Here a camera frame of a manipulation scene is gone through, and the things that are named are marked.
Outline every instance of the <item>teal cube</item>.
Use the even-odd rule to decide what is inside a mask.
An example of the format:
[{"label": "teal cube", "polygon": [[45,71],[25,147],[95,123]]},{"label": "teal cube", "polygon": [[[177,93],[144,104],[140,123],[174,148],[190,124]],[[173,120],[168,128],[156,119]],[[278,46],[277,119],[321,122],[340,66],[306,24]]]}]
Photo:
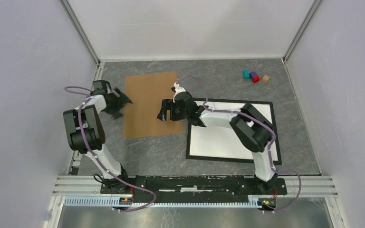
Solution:
[{"label": "teal cube", "polygon": [[248,70],[243,70],[243,78],[249,79],[250,78],[250,72]]}]

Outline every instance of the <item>gray marble table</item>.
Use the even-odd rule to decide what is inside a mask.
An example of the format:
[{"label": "gray marble table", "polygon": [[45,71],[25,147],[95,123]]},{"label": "gray marble table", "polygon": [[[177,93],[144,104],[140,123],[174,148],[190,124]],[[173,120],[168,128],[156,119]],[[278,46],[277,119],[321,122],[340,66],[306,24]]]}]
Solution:
[{"label": "gray marble table", "polygon": [[[267,84],[244,80],[242,71],[270,76]],[[277,122],[282,165],[301,174],[319,174],[290,80],[280,59],[182,60],[105,63],[102,75],[111,85],[125,87],[125,77],[177,71],[179,78],[195,75],[206,86],[209,98],[272,101]],[[194,97],[204,97],[198,83],[181,83]],[[185,158],[187,133],[125,140],[123,119],[100,114],[106,145],[129,175],[253,175],[254,164],[188,160]],[[92,161],[82,159],[79,175],[100,173]]]}]

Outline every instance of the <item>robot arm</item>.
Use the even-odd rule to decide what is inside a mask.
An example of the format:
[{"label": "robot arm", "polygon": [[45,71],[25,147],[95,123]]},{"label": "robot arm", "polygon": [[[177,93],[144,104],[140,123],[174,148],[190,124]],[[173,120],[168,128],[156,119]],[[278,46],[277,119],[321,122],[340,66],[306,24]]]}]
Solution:
[{"label": "robot arm", "polygon": [[[268,130],[249,118],[233,112],[219,113],[206,110],[203,106],[197,105],[191,94],[177,83],[174,83],[172,90],[175,92],[173,99],[162,101],[158,119],[166,121],[167,110],[170,110],[172,121],[187,119],[194,126],[219,126],[233,129],[244,147],[252,153],[255,177],[267,186],[271,186],[277,178],[277,174],[272,171],[272,168],[275,169],[275,167],[270,166],[266,149],[267,144],[272,140],[272,135]],[[245,104],[240,112],[250,115],[272,128],[272,124],[251,104]]]},{"label": "robot arm", "polygon": [[[111,91],[111,86],[107,81],[98,80],[93,82],[93,91],[90,94],[91,99],[82,109],[83,126],[79,126],[78,123],[77,111],[79,107],[67,110],[63,114],[70,148],[72,150],[77,150],[90,158],[103,173],[104,179],[112,179],[113,177],[107,170],[104,170],[102,166],[107,167],[110,172],[121,178],[127,177],[122,165],[113,158],[105,145],[106,136],[98,116],[101,111],[104,111],[114,118],[118,118],[122,116],[119,111],[127,103],[132,103],[131,100],[117,88],[114,89],[114,92]],[[81,127],[84,128],[87,142],[98,159],[87,151],[80,132]]]}]

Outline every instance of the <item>gray floor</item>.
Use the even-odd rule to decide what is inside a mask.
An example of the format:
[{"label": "gray floor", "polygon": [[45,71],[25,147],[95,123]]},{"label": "gray floor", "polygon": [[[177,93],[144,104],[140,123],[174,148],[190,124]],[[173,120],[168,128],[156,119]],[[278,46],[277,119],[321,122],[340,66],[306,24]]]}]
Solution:
[{"label": "gray floor", "polygon": [[[293,199],[278,198],[287,205]],[[333,228],[324,198],[300,198],[292,208],[262,215],[248,208],[147,208],[117,213],[105,207],[64,207],[60,228]]]},{"label": "gray floor", "polygon": [[[253,84],[242,78],[242,71],[268,75],[267,84]],[[280,59],[183,60],[106,63],[102,75],[121,90],[125,77],[177,71],[179,78],[195,75],[207,87],[210,98],[272,101],[278,128],[282,165],[301,174],[319,174],[316,158],[302,120],[288,75]],[[194,97],[203,97],[196,81],[181,85]],[[105,113],[100,118],[106,145],[129,175],[252,175],[254,164],[185,159],[187,134],[123,139],[123,119],[113,120]],[[92,161],[83,157],[79,175],[99,173]]]}]

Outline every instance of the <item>white wall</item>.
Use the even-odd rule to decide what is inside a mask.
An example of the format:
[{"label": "white wall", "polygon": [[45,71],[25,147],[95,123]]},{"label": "white wall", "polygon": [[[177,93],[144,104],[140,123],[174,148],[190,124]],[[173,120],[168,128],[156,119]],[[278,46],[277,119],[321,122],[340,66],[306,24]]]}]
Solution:
[{"label": "white wall", "polygon": [[82,97],[95,64],[58,0],[0,0],[0,228],[42,226],[65,171],[62,112]]},{"label": "white wall", "polygon": [[365,227],[365,1],[324,1],[288,69],[347,224]]},{"label": "white wall", "polygon": [[313,0],[69,0],[101,59],[282,57]]}]

